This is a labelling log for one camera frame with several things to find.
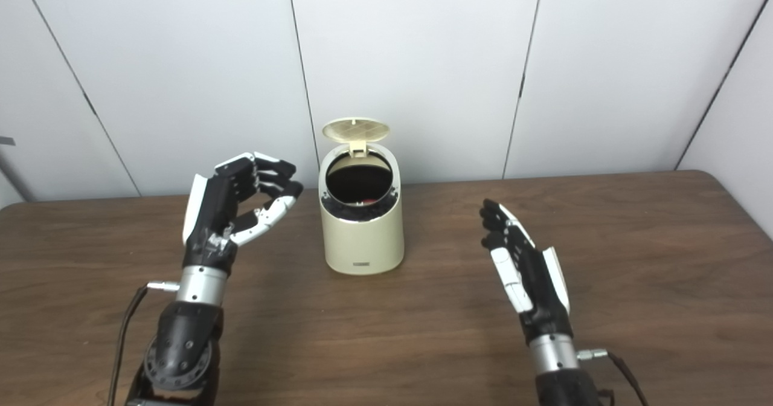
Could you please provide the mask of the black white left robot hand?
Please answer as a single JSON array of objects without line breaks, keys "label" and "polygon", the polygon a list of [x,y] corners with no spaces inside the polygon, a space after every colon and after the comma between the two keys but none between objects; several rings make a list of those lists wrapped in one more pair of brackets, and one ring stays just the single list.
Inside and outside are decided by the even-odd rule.
[{"label": "black white left robot hand", "polygon": [[274,227],[301,196],[297,167],[245,152],[196,174],[183,222],[183,268],[204,266],[230,275],[238,249]]}]

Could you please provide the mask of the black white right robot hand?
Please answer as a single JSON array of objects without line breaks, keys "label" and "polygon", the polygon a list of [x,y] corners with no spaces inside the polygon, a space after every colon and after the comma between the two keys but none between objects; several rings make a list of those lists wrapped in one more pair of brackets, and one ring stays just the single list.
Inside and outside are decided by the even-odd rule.
[{"label": "black white right robot hand", "polygon": [[484,199],[480,209],[491,255],[505,293],[519,316],[527,343],[542,335],[574,332],[568,288],[554,247],[541,250],[505,205]]}]

